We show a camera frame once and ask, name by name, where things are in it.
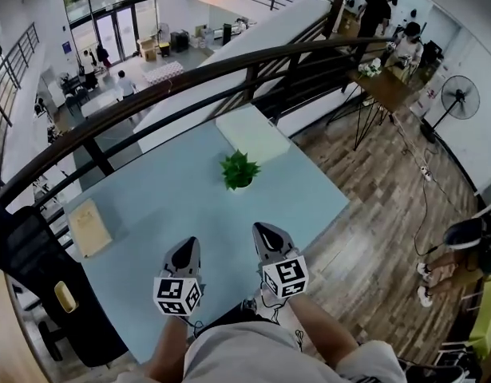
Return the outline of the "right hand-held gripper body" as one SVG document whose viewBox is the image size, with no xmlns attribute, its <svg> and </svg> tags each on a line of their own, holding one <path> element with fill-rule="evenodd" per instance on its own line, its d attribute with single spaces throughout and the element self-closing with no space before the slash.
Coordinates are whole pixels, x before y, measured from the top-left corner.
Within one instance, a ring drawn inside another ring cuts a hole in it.
<svg viewBox="0 0 491 383">
<path fill-rule="evenodd" d="M 290 298 L 306 291 L 309 272 L 298 248 L 285 253 L 258 249 L 259 275 L 277 298 Z"/>
</svg>

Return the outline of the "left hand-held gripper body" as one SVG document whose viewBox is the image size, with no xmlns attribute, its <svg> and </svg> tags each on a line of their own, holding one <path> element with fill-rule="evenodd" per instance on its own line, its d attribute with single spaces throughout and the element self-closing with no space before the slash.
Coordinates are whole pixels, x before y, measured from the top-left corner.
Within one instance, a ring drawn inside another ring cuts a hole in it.
<svg viewBox="0 0 491 383">
<path fill-rule="evenodd" d="M 202 298 L 200 282 L 198 270 L 163 269 L 154 278 L 152 299 L 164 315 L 189 317 Z"/>
</svg>

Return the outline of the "green plant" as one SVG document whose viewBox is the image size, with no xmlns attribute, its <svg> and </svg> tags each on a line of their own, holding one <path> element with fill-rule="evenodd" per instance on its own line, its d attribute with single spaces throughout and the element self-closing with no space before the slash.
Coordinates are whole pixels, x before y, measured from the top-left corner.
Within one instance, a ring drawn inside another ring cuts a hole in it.
<svg viewBox="0 0 491 383">
<path fill-rule="evenodd" d="M 247 158 L 247 153 L 236 150 L 232 155 L 220 161 L 224 185 L 229 191 L 247 188 L 260 173 L 260 166 Z"/>
</svg>

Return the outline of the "person's left forearm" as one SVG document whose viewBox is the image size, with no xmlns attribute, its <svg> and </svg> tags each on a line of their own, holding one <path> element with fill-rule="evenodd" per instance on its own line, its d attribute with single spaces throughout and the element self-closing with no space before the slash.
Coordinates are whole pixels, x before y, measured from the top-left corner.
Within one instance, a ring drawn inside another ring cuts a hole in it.
<svg viewBox="0 0 491 383">
<path fill-rule="evenodd" d="M 188 325 L 180 318 L 168 317 L 145 376 L 160 383 L 181 383 L 184 356 L 188 350 Z"/>
</svg>

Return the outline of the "person's right forearm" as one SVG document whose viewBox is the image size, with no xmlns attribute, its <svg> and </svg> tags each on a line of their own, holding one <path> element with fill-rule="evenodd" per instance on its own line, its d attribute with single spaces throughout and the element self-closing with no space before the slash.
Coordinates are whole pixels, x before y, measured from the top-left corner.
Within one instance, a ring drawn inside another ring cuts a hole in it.
<svg viewBox="0 0 491 383">
<path fill-rule="evenodd" d="M 332 369 L 358 348 L 352 334 L 308 295 L 295 295 L 287 303 L 318 353 Z"/>
</svg>

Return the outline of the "person's black trousers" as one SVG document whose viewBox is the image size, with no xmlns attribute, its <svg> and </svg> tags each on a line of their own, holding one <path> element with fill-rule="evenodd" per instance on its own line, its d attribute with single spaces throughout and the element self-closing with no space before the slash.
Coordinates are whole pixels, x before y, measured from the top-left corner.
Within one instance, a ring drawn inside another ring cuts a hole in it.
<svg viewBox="0 0 491 383">
<path fill-rule="evenodd" d="M 250 308 L 244 308 L 241 304 L 235 306 L 229 310 L 226 314 L 222 315 L 220 318 L 216 319 L 214 322 L 210 323 L 208 326 L 204 326 L 201 330 L 197 330 L 195 333 L 195 338 L 198 338 L 205 331 L 217 327 L 232 325 L 241 322 L 249 322 L 255 317 L 255 311 Z"/>
</svg>

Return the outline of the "beige book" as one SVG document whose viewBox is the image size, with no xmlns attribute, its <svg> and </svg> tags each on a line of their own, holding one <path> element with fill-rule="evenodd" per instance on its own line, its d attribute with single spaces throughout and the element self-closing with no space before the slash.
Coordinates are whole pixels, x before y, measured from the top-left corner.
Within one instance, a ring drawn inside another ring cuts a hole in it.
<svg viewBox="0 0 491 383">
<path fill-rule="evenodd" d="M 68 222 L 72 239 L 84 259 L 97 254 L 113 241 L 92 199 L 71 211 Z"/>
</svg>

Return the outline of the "person's grey shirt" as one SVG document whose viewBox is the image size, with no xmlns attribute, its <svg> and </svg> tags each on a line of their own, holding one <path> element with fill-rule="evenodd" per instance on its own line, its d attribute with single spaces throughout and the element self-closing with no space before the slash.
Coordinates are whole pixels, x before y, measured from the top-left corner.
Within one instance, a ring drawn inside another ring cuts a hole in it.
<svg viewBox="0 0 491 383">
<path fill-rule="evenodd" d="M 336 366 L 302 353 L 294 337 L 272 322 L 213 327 L 188 348 L 179 377 L 131 371 L 115 383 L 407 383 L 392 347 L 367 342 Z"/>
</svg>

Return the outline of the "yellow plastic tray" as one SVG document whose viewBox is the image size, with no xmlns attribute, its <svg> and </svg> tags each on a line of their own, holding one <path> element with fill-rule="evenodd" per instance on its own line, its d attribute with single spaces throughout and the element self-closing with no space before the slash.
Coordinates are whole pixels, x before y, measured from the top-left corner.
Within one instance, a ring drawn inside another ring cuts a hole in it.
<svg viewBox="0 0 491 383">
<path fill-rule="evenodd" d="M 77 309 L 78 302 L 70 292 L 65 282 L 59 281 L 54 287 L 54 293 L 62 309 L 67 314 L 73 313 Z"/>
</svg>

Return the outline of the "white flat box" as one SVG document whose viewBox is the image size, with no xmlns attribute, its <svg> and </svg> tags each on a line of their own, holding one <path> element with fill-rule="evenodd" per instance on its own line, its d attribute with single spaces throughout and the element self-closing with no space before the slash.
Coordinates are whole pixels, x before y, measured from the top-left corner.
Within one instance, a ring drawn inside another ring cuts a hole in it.
<svg viewBox="0 0 491 383">
<path fill-rule="evenodd" d="M 291 142 L 254 105 L 245 105 L 215 119 L 228 143 L 263 165 L 286 153 Z"/>
</svg>

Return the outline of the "black office chair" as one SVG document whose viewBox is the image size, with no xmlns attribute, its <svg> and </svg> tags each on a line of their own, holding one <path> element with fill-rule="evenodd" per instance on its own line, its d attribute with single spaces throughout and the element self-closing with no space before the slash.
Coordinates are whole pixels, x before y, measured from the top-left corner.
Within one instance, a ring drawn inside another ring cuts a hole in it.
<svg viewBox="0 0 491 383">
<path fill-rule="evenodd" d="M 55 361 L 62 356 L 57 341 L 65 338 L 87 367 L 109 364 L 128 350 L 108 320 L 80 263 L 61 246 L 42 214 L 31 206 L 10 214 L 0 204 L 0 270 L 35 294 L 57 325 L 38 324 L 43 342 Z M 54 287 L 63 281 L 78 302 L 67 314 Z"/>
</svg>

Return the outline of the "light blue table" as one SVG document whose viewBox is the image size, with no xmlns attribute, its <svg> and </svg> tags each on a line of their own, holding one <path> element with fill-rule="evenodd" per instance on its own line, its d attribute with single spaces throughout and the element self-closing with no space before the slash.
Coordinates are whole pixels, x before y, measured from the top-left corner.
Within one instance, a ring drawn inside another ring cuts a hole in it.
<svg viewBox="0 0 491 383">
<path fill-rule="evenodd" d="M 90 117 L 84 123 L 78 125 L 72 131 L 42 151 L 21 169 L 3 188 L 0 189 L 0 204 L 8 207 L 17 199 L 33 182 L 42 174 L 50 170 L 55 164 L 65 159 L 78 148 L 84 148 L 89 154 L 89 161 L 73 173 L 67 175 L 60 183 L 53 186 L 39 201 L 35 207 L 40 207 L 50 201 L 60 191 L 67 188 L 75 180 L 92 171 L 99 169 L 104 176 L 110 176 L 115 172 L 110 163 L 111 157 L 122 152 L 139 140 L 153 134 L 157 130 L 172 124 L 200 109 L 231 97 L 237 93 L 253 93 L 259 85 L 268 81 L 290 76 L 296 72 L 297 65 L 289 65 L 288 69 L 274 73 L 271 76 L 261 77 L 259 69 L 261 65 L 273 61 L 294 61 L 305 53 L 317 53 L 322 50 L 337 49 L 345 45 L 361 45 L 371 43 L 387 43 L 388 38 L 335 38 L 322 41 L 307 41 L 289 45 L 262 49 L 259 51 L 242 54 L 222 61 L 211 63 L 200 68 L 190 70 L 175 76 L 167 81 L 147 88 L 136 94 L 133 98 L 120 101 L 116 105 L 104 109 L 95 116 Z M 215 81 L 221 77 L 227 77 L 233 73 L 244 71 L 243 81 L 229 89 L 219 89 L 216 93 L 204 94 L 199 101 L 194 101 L 181 110 L 165 116 L 159 121 L 141 129 L 139 132 L 121 140 L 111 148 L 103 151 L 96 142 L 97 136 L 127 120 L 139 112 L 159 104 L 170 97 L 178 96 L 190 89 Z"/>
</svg>

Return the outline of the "dark wooden stand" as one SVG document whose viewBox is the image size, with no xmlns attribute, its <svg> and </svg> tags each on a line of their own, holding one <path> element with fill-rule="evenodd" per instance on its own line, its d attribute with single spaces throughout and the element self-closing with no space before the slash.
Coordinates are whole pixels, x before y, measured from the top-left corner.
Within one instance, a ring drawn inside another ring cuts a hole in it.
<svg viewBox="0 0 491 383">
<path fill-rule="evenodd" d="M 403 106 L 408 105 L 415 91 L 399 80 L 390 70 L 382 69 L 380 74 L 367 77 L 358 70 L 346 74 L 346 80 L 340 85 L 340 92 L 345 95 L 326 122 L 326 126 L 347 116 L 357 114 L 354 136 L 354 150 L 365 140 L 374 122 L 382 125 L 389 117 Z"/>
</svg>

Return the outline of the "lime green seat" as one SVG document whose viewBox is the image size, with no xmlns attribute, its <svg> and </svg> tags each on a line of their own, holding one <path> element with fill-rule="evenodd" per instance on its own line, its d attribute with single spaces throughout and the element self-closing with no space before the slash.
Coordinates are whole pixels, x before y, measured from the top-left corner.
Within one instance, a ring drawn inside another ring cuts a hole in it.
<svg viewBox="0 0 491 383">
<path fill-rule="evenodd" d="M 466 345 L 480 360 L 491 352 L 491 277 L 484 283 L 479 311 Z"/>
</svg>

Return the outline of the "black standing fan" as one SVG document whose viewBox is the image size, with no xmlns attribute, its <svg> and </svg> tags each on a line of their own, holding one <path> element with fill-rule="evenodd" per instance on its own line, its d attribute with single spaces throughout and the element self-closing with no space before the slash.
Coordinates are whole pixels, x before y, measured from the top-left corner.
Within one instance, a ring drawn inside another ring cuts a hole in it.
<svg viewBox="0 0 491 383">
<path fill-rule="evenodd" d="M 481 100 L 476 85 L 462 75 L 450 77 L 442 86 L 441 102 L 444 113 L 432 125 L 422 123 L 421 134 L 431 143 L 436 142 L 436 128 L 448 116 L 458 120 L 468 120 L 478 111 Z"/>
</svg>

